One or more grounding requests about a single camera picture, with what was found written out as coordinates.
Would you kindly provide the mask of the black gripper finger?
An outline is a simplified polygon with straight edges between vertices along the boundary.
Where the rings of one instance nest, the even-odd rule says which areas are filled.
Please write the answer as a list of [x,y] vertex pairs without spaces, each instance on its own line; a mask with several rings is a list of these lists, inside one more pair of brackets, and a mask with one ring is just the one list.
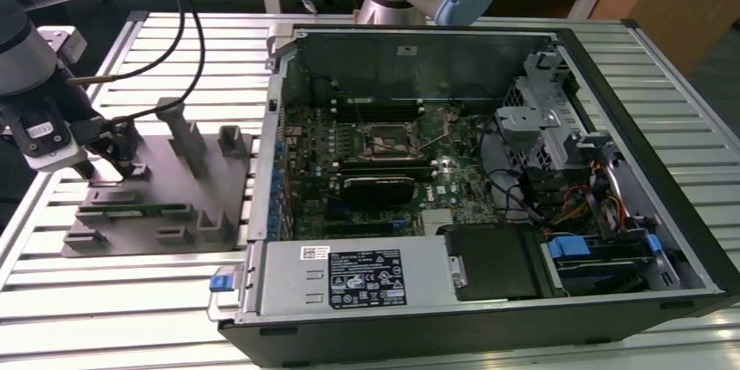
[[83,179],[88,181],[94,180],[98,171],[86,153],[83,153],[80,155],[80,158],[72,163],[72,169],[76,171]]
[[115,125],[100,136],[100,156],[112,164],[124,179],[135,172],[135,158],[142,141],[134,121]]

